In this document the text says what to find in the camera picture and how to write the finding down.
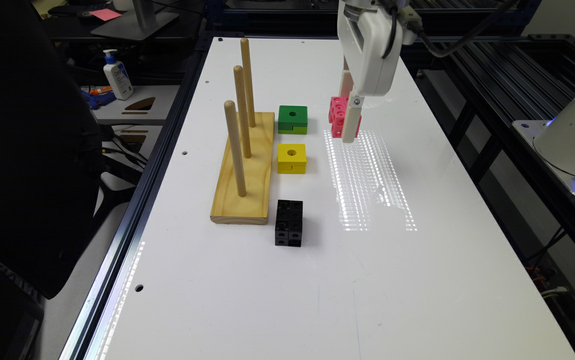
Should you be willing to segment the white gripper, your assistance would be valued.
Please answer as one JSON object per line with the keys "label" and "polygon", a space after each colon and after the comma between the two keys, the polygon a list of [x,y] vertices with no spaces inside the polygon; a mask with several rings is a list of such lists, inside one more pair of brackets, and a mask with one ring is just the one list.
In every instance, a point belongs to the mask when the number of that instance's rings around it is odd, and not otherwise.
{"label": "white gripper", "polygon": [[408,0],[342,0],[337,34],[343,50],[338,96],[348,98],[341,138],[353,143],[361,121],[363,97],[383,96],[392,87],[401,47],[415,35],[406,28],[417,13]]}

